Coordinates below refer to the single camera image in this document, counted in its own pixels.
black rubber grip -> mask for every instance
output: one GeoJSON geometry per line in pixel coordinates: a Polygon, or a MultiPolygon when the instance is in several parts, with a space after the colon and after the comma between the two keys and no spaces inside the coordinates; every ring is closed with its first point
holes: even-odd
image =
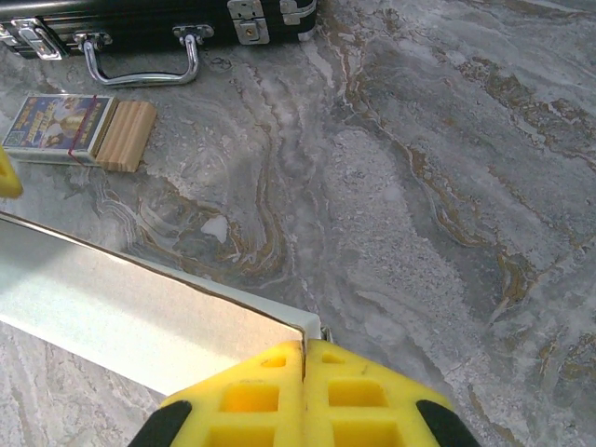
{"type": "Polygon", "coordinates": [[[430,400],[416,402],[440,447],[481,447],[457,414],[430,400]]]}
{"type": "Polygon", "coordinates": [[[160,408],[149,416],[129,447],[170,447],[192,411],[193,406],[187,400],[160,408]]]}

yellow object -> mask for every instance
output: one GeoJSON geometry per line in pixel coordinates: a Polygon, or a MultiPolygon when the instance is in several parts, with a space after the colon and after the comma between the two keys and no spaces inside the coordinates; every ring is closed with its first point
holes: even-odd
{"type": "Polygon", "coordinates": [[[451,410],[435,391],[320,340],[305,357],[297,342],[278,345],[162,409],[181,400],[192,411],[171,447],[440,447],[416,402],[451,410]]]}
{"type": "Polygon", "coordinates": [[[22,194],[19,177],[10,165],[7,154],[0,146],[0,197],[16,198],[22,194]]]}

gray marble surface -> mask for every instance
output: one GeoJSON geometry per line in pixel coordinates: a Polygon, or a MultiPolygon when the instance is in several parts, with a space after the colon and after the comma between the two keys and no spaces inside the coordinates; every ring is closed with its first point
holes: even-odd
{"type": "MultiPolygon", "coordinates": [[[[20,165],[0,208],[317,312],[484,445],[593,446],[595,41],[591,0],[326,0],[310,42],[212,48],[189,86],[118,91],[158,108],[136,174],[20,165]]],[[[0,130],[27,93],[107,91],[81,58],[0,58],[0,130]]],[[[155,408],[0,337],[2,445],[118,445],[155,408]]]]}

wooden block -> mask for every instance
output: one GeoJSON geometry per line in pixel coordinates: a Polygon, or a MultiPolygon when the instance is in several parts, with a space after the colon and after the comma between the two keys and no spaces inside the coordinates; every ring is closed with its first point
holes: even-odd
{"type": "Polygon", "coordinates": [[[97,163],[106,170],[136,171],[156,117],[157,110],[150,102],[120,102],[95,158],[97,163]]]}

silver briefcase handle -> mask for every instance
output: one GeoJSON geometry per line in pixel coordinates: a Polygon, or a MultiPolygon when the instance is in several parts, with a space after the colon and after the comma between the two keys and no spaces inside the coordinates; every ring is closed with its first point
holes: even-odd
{"type": "Polygon", "coordinates": [[[173,73],[135,73],[119,77],[108,77],[102,69],[96,51],[112,43],[112,38],[106,33],[77,33],[74,40],[85,54],[87,68],[91,77],[107,87],[151,87],[151,86],[179,86],[188,84],[196,79],[198,74],[198,45],[203,39],[213,36],[213,28],[209,25],[178,26],[173,29],[174,35],[186,47],[188,68],[183,74],[173,73]]]}

